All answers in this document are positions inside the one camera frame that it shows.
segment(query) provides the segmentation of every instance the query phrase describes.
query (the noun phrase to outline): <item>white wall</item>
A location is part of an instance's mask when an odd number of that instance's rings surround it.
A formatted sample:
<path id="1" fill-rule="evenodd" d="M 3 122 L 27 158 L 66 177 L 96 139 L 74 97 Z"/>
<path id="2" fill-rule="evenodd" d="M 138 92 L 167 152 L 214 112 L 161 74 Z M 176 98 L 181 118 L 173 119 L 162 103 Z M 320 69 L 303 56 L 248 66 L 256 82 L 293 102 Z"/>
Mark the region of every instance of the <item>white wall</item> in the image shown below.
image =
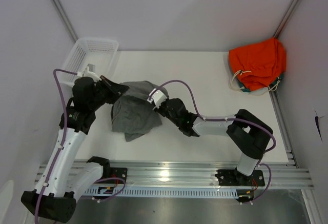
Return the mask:
<path id="1" fill-rule="evenodd" d="M 73 46 L 50 0 L 0 0 L 0 189 L 14 180 L 4 223 L 22 223 L 23 190 L 53 148 L 62 113 L 52 70 Z"/>
<path id="2" fill-rule="evenodd" d="M 226 51 L 271 37 L 291 0 L 60 0 L 79 37 L 121 50 Z"/>
<path id="3" fill-rule="evenodd" d="M 293 150 L 309 168 L 321 214 L 328 222 L 328 0 L 302 0 L 281 36 L 288 52 L 279 99 Z M 315 125 L 321 117 L 322 141 Z"/>

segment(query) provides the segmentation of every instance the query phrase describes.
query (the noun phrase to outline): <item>gray cloth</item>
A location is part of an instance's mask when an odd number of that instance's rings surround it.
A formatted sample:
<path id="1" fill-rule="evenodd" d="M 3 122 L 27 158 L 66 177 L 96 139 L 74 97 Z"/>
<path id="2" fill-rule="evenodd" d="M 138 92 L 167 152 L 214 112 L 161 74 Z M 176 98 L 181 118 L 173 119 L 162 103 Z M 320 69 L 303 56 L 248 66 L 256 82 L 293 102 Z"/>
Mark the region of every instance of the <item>gray cloth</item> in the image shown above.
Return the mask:
<path id="1" fill-rule="evenodd" d="M 124 133 L 129 142 L 162 125 L 160 115 L 147 102 L 150 92 L 158 86 L 148 81 L 121 84 L 130 88 L 112 107 L 112 131 Z M 165 88 L 161 88 L 161 91 L 169 97 Z"/>

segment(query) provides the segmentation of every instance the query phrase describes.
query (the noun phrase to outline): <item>white plastic basket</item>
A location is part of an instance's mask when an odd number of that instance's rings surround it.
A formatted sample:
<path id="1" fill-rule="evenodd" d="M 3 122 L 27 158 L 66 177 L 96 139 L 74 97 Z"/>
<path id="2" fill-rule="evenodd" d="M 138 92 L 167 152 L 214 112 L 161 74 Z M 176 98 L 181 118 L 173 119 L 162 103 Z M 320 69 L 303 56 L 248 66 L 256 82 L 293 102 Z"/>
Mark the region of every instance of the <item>white plastic basket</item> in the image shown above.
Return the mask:
<path id="1" fill-rule="evenodd" d="M 88 64 L 93 64 L 98 76 L 106 75 L 114 60 L 117 48 L 118 42 L 115 40 L 94 37 L 79 38 L 62 69 L 76 73 L 83 71 Z M 73 74 L 59 73 L 58 75 L 59 82 L 70 87 L 74 85 L 76 78 Z"/>

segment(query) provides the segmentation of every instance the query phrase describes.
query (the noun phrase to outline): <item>orange bag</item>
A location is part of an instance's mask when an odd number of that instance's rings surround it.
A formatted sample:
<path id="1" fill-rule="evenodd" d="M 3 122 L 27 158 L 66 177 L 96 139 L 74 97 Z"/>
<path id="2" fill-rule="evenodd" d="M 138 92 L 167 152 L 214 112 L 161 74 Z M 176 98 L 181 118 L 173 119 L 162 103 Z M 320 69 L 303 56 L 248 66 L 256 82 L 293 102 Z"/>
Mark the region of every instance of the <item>orange bag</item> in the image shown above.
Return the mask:
<path id="1" fill-rule="evenodd" d="M 270 38 L 230 50 L 229 63 L 234 77 L 255 91 L 280 82 L 279 77 L 286 71 L 286 51 L 279 40 Z"/>

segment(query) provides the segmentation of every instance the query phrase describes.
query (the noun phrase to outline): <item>gray floor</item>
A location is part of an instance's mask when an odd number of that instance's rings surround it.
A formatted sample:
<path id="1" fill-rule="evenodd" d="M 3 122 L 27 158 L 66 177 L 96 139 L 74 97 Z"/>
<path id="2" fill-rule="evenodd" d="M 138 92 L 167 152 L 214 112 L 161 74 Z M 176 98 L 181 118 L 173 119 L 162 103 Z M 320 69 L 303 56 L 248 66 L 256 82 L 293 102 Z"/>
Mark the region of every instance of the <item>gray floor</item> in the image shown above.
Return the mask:
<path id="1" fill-rule="evenodd" d="M 240 206 L 230 199 L 117 197 L 99 204 L 81 200 L 68 223 L 310 224 L 310 221 L 300 191 L 271 190 L 253 206 Z"/>

